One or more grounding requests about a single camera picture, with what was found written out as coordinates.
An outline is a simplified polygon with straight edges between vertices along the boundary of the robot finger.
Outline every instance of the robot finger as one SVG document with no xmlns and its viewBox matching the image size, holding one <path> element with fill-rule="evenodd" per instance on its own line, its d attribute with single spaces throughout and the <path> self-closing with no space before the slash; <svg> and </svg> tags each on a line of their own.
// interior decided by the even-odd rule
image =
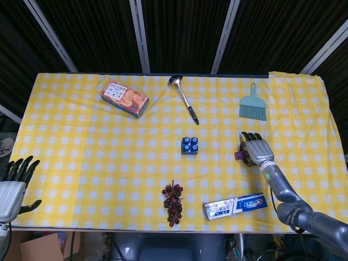
<svg viewBox="0 0 348 261">
<path fill-rule="evenodd" d="M 19 181 L 21 179 L 21 177 L 26 173 L 27 171 L 27 167 L 29 165 L 29 163 L 32 161 L 33 156 L 29 156 L 28 158 L 25 159 L 25 161 L 23 161 L 20 170 L 18 170 L 18 174 L 15 177 L 16 181 Z"/>
<path fill-rule="evenodd" d="M 246 141 L 251 141 L 251 138 L 249 137 L 249 135 L 246 132 L 241 132 L 245 138 Z"/>
<path fill-rule="evenodd" d="M 0 181 L 4 181 L 6 179 L 8 173 L 9 173 L 9 171 L 14 163 L 15 163 L 14 161 L 11 161 L 6 165 L 5 169 L 2 171 L 2 173 L 0 175 Z"/>
<path fill-rule="evenodd" d="M 258 140 L 261 140 L 261 139 L 262 139 L 261 135 L 258 134 L 257 132 L 255 132 L 254 134 L 255 134 L 255 136 L 256 136 L 256 138 L 257 138 Z"/>
<path fill-rule="evenodd" d="M 32 176 L 33 176 L 34 170 L 35 170 L 36 166 L 38 166 L 39 163 L 40 163 L 39 160 L 34 161 L 34 162 L 30 165 L 30 167 L 28 168 L 28 171 L 27 171 L 27 173 L 24 175 L 23 180 L 21 180 L 21 181 L 23 181 L 23 182 L 25 182 L 25 183 L 27 184 L 27 185 L 26 185 L 26 188 L 28 187 L 28 184 L 29 184 L 29 182 L 30 182 L 30 180 L 31 180 L 31 178 L 32 178 Z"/>
<path fill-rule="evenodd" d="M 252 140 L 257 140 L 253 133 L 249 132 L 248 135 Z"/>
<path fill-rule="evenodd" d="M 10 173 L 9 173 L 9 176 L 8 176 L 8 178 L 7 178 L 8 181 L 14 181 L 15 176 L 16 176 L 16 174 L 17 174 L 17 171 L 18 171 L 20 165 L 22 164 L 22 162 L 23 162 L 23 159 L 20 158 L 20 159 L 17 160 L 16 163 L 13 165 L 13 167 L 12 167 Z"/>
</svg>

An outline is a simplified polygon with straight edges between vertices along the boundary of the yellow checkered tablecloth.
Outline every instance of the yellow checkered tablecloth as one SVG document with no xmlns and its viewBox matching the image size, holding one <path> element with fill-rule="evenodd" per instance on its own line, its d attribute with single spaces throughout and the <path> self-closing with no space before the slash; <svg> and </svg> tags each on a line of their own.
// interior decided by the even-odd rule
<svg viewBox="0 0 348 261">
<path fill-rule="evenodd" d="M 340 136 L 320 77 L 270 73 L 269 79 L 184 77 L 194 124 L 169 77 L 38 75 L 11 160 L 41 163 L 24 204 L 41 206 L 15 226 L 145 231 L 287 232 L 257 167 L 235 161 L 240 132 L 259 132 L 289 182 L 314 210 L 348 222 L 348 182 Z M 119 82 L 150 97 L 140 119 L 103 101 Z M 267 121 L 240 118 L 239 101 L 256 83 Z M 181 155 L 197 136 L 197 156 Z M 184 187 L 183 218 L 169 227 L 163 187 Z M 263 192 L 269 207 L 207 221 L 203 202 Z"/>
</svg>

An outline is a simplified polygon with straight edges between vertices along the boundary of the toothpaste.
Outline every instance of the toothpaste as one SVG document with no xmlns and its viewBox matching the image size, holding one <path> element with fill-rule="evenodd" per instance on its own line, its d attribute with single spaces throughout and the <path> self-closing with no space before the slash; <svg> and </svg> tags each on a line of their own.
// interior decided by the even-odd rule
<svg viewBox="0 0 348 261">
<path fill-rule="evenodd" d="M 204 203 L 208 220 L 231 216 L 233 214 L 267 207 L 263 193 L 255 193 L 242 197 L 230 198 L 212 203 Z"/>
</svg>

